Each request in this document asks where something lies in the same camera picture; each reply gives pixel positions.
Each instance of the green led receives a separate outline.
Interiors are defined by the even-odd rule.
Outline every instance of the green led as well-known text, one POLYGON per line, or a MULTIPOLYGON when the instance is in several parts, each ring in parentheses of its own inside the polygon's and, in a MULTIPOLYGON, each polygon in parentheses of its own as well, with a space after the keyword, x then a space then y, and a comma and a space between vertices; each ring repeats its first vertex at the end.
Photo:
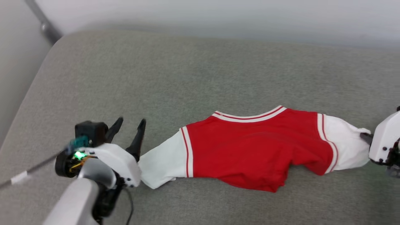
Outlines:
POLYGON ((74 154, 75 158, 82 160, 83 157, 87 156, 85 153, 82 152, 75 152, 74 154))

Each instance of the gray table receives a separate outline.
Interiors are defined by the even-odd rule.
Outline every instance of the gray table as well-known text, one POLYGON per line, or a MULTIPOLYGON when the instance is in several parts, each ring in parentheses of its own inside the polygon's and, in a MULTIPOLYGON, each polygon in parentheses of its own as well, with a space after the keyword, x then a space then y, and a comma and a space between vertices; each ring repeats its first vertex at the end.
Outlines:
MULTIPOLYGON (((277 105, 340 117, 374 130, 400 104, 400 53, 241 40, 91 31, 49 52, 0 150, 0 181, 58 152, 84 120, 112 124, 128 146, 148 121, 142 154, 214 111, 246 116, 277 105)), ((277 193, 214 179, 178 179, 132 189, 131 224, 400 223, 400 180, 384 167, 319 177, 292 167, 277 193)), ((0 191, 1 224, 40 224, 71 179, 52 165, 0 191)), ((106 224, 124 224, 122 193, 106 224)))

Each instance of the wire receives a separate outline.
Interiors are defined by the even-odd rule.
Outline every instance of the wire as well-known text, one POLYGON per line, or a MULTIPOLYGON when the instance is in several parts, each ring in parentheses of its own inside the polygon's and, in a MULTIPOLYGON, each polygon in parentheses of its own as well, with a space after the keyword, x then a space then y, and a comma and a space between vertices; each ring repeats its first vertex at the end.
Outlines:
POLYGON ((132 194, 130 193, 130 191, 126 187, 124 187, 124 190, 128 194, 128 198, 129 198, 129 201, 130 201, 130 214, 129 214, 128 220, 126 221, 126 225, 129 225, 130 218, 133 215, 133 200, 132 200, 132 194))

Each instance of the white wall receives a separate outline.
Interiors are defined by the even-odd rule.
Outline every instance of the white wall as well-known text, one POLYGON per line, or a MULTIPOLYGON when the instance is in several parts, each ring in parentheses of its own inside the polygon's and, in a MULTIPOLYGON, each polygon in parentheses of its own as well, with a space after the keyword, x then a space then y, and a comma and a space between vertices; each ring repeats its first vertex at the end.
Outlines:
POLYGON ((127 28, 400 49, 399 0, 36 0, 63 34, 127 28))
POLYGON ((0 1, 0 146, 50 45, 23 0, 0 1))

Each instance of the red and white t-shirt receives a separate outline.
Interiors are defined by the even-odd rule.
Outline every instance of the red and white t-shirt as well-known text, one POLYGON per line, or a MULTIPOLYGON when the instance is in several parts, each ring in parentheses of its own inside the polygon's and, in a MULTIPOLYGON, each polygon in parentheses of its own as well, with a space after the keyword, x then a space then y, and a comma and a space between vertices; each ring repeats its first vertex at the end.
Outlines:
POLYGON ((290 165, 318 175, 363 166, 368 144, 346 121, 283 106, 252 117, 215 112, 189 124, 139 161, 155 189, 176 177, 217 178, 230 185, 276 192, 290 165))

